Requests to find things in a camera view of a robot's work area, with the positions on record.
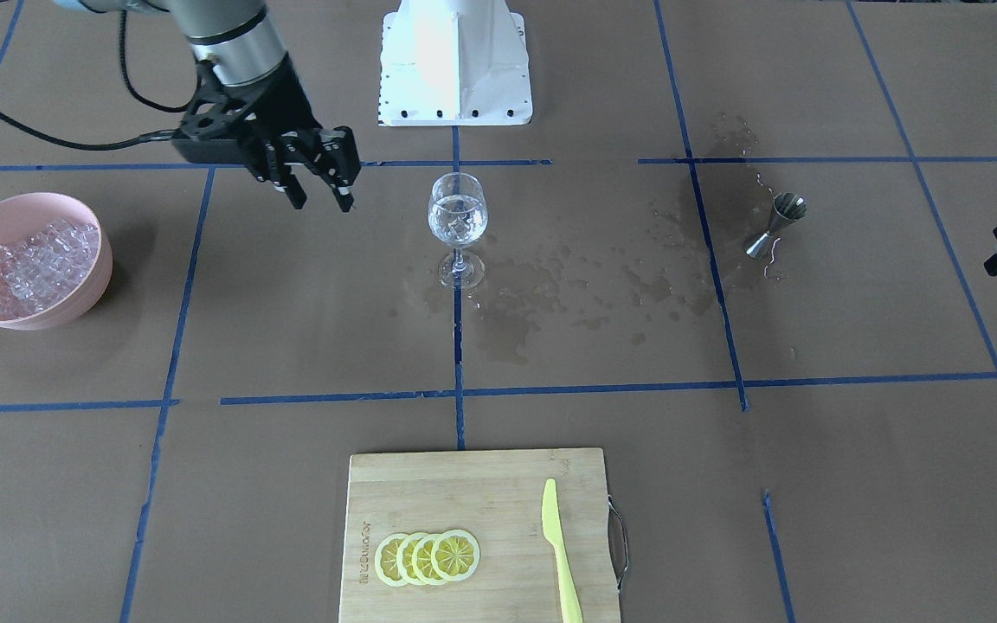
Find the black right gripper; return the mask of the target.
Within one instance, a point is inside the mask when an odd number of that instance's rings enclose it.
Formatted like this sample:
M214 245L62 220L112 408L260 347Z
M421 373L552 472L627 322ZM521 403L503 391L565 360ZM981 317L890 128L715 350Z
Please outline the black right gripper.
M350 212L363 169L355 133L345 125L320 129L289 55L244 86L226 86L207 60L197 61L196 74L201 83L171 135L186 161L244 166L296 210L307 194L289 164L301 164L332 189L341 212Z

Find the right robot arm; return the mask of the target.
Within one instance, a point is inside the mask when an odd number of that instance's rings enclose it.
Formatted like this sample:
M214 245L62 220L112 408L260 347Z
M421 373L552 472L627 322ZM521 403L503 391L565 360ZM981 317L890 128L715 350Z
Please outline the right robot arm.
M295 209L305 205L307 194L293 166L304 166L329 186L343 212L352 208L361 170L355 134L315 119L264 1L64 1L62 7L173 17L199 79L170 132L187 162L245 167L284 193Z

